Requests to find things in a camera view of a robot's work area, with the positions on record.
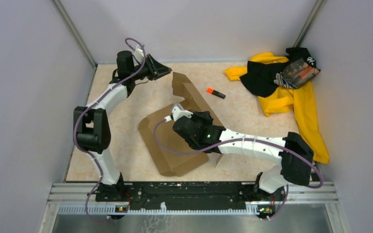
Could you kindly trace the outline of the brown cardboard box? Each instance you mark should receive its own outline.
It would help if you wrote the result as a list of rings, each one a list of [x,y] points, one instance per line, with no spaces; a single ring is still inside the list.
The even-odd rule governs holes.
[[[209,111],[211,117],[214,119],[214,125],[222,125],[213,109],[185,74],[174,72],[171,88],[174,96],[184,99],[179,102],[184,109],[198,112]],[[164,150],[157,144],[153,130],[159,121],[171,113],[172,106],[170,104],[147,115],[140,121],[138,131],[158,173],[166,177],[181,177],[208,162],[209,158],[203,152],[193,155],[174,154]],[[173,122],[166,122],[159,125],[156,131],[158,140],[170,150],[193,152],[194,150],[189,147],[187,142],[172,130],[172,126]]]

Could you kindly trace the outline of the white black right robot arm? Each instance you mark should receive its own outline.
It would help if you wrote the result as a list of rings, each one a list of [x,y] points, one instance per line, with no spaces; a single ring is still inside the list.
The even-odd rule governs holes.
[[[261,172],[254,186],[254,194],[267,200],[278,188],[289,183],[308,186],[313,167],[314,152],[298,133],[284,137],[261,137],[244,134],[215,125],[209,111],[186,110],[173,105],[165,121],[173,121],[176,132],[188,146],[199,152],[241,154],[274,163]]]

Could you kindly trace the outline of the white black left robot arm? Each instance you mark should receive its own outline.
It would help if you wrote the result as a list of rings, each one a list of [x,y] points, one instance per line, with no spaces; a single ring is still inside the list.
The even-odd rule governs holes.
[[[77,149],[87,153],[99,169],[99,193],[106,193],[115,201],[126,195],[123,177],[116,168],[109,145],[111,130],[108,116],[133,92],[138,80],[158,80],[171,73],[171,68],[146,54],[143,45],[117,54],[117,69],[106,90],[86,106],[73,111],[73,142]]]

